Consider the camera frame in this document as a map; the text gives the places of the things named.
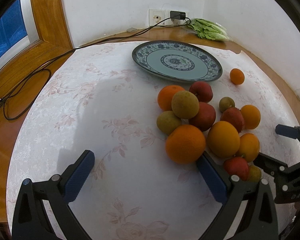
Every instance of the tablecloth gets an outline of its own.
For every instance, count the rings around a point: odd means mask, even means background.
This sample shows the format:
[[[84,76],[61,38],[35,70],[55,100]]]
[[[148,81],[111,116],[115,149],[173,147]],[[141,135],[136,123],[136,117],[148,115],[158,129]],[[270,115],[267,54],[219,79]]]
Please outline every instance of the tablecloth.
[[[175,164],[165,154],[166,136],[156,127],[161,113],[156,98],[173,82],[135,64],[131,53],[141,43],[77,50],[41,91],[22,125],[10,162],[10,228],[23,179],[36,182],[61,174],[86,149],[95,153],[95,166],[69,205],[92,239],[195,240],[212,222],[221,204],[213,199],[195,165]],[[255,105],[261,122],[252,132],[260,140],[260,151],[288,165],[299,162],[300,144],[274,131],[279,123],[295,126],[298,122],[266,74],[244,52],[198,47],[223,67],[222,77],[210,83],[216,120],[222,97],[233,98],[238,108]],[[241,86],[229,81],[232,68],[244,72]],[[273,179],[263,176],[275,194]],[[56,234],[64,239],[47,201],[45,205]],[[276,210],[282,231],[295,210],[292,204],[276,205]]]

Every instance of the window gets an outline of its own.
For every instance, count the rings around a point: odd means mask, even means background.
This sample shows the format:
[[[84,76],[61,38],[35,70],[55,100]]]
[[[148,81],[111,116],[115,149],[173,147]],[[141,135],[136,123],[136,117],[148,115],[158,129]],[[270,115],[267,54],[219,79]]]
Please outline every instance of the window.
[[[30,0],[16,0],[0,19],[0,69],[38,39]]]
[[[0,57],[26,36],[21,3],[16,0],[0,19]]]

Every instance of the red apple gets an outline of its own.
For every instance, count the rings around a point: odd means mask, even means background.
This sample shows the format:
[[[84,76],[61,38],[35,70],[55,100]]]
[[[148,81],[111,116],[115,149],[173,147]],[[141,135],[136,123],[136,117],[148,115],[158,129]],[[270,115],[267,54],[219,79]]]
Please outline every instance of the red apple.
[[[208,103],[211,101],[213,97],[211,86],[204,81],[196,81],[194,82],[189,91],[196,95],[199,102]]]
[[[242,157],[234,157],[225,160],[223,168],[229,175],[237,175],[243,181],[246,181],[249,176],[249,166],[247,161]]]
[[[189,124],[198,127],[201,131],[206,131],[213,125],[215,120],[216,111],[213,106],[199,102],[199,112],[194,118],[189,119]]]
[[[244,128],[244,118],[238,108],[230,107],[220,117],[220,121],[226,121],[232,124],[238,132]]]

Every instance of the power adapter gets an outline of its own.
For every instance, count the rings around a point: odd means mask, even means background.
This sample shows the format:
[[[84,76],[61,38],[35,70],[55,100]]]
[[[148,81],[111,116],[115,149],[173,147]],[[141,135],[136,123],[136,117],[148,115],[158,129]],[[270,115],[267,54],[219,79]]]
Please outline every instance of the power adapter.
[[[170,11],[170,18],[176,20],[185,20],[186,13],[185,12],[178,12],[178,11]]]

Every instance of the wall outlet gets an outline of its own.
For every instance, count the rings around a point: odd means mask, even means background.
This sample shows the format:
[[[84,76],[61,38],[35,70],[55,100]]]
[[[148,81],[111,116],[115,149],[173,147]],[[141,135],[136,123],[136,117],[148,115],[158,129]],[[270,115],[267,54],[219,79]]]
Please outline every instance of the wall outlet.
[[[165,10],[149,9],[149,26],[156,25],[158,22],[165,19]]]
[[[161,9],[149,9],[149,26],[156,25],[158,22],[169,18],[170,11],[180,11],[180,10],[161,10]],[[186,17],[189,17],[189,12],[185,12]],[[176,20],[176,19],[169,19],[160,23],[160,25],[182,25],[186,20]]]

